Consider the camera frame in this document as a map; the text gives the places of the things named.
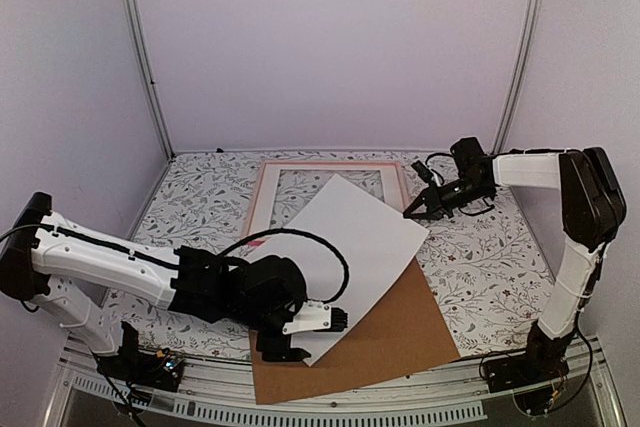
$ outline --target floral patterned tablecloth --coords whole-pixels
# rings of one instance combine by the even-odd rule
[[[407,152],[233,152],[183,154],[149,208],[135,241],[222,250],[238,240],[263,160],[393,160],[403,164],[413,198],[423,184],[409,167],[424,153]],[[455,177],[449,159],[431,164],[446,179]],[[289,171],[281,175],[272,225],[285,225],[333,175],[330,171]],[[382,199],[377,172],[340,172]],[[508,189],[499,189],[490,213],[430,222],[430,236],[417,259],[429,281],[461,356],[515,349],[526,343],[533,319],[544,307],[553,279]],[[484,204],[470,205],[468,211]],[[197,356],[245,360],[244,327],[229,320],[208,324],[150,306],[117,290],[105,308],[140,332],[143,345],[168,346]]]

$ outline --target white paper sheet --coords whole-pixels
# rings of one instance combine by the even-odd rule
[[[311,354],[313,365],[351,330],[395,283],[429,231],[339,175],[302,209],[287,227],[306,230],[331,242],[350,267],[349,285],[333,305],[349,315],[340,333],[295,334],[291,346]],[[309,298],[332,297],[342,282],[342,266],[325,247],[292,235],[276,235],[256,248],[249,261],[266,255],[292,259],[307,281]]]

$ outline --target white wall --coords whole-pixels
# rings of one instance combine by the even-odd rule
[[[544,0],[509,147],[601,145],[613,163],[629,213],[584,320],[602,342],[629,425],[640,425],[639,131],[640,0]],[[557,265],[557,195],[518,197]]]
[[[0,232],[32,192],[126,235],[163,158],[121,0],[0,0]],[[0,294],[0,424],[42,420],[65,335]]]
[[[176,150],[491,145],[527,0],[138,0]]]

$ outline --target white picture frame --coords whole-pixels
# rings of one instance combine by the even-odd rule
[[[408,204],[404,172],[400,162],[265,160],[258,173],[243,237],[270,228],[278,181],[285,170],[377,171],[382,179],[384,202],[399,212]]]

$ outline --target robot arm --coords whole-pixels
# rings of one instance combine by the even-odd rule
[[[33,195],[15,227],[21,230],[9,237],[0,254],[0,290],[51,314],[89,346],[102,373],[110,377],[176,390],[179,359],[158,354],[171,368],[149,380],[144,371],[158,370],[158,360],[139,351],[137,331],[110,319],[74,279],[121,289],[158,308],[206,322],[234,319],[258,331],[257,349],[265,361],[308,356],[290,348],[291,334],[335,332],[347,326],[341,309],[308,298],[300,269],[287,258],[268,256],[249,263],[227,256],[229,249],[213,254],[128,242],[65,219],[51,210],[51,197],[43,193]],[[326,241],[281,230],[324,242],[348,272],[344,258]]]
[[[607,246],[626,215],[624,197],[604,150],[513,151],[492,156],[482,151],[477,139],[466,138],[453,145],[451,156],[459,178],[444,185],[438,184],[425,164],[413,164],[427,188],[404,212],[406,218],[451,217],[454,209],[473,200],[493,199],[498,186],[560,190],[565,249],[551,297],[531,328],[523,358],[487,362],[485,368],[492,391],[566,373],[563,357],[575,334],[577,314],[591,297]],[[425,210],[416,212],[421,206]]]

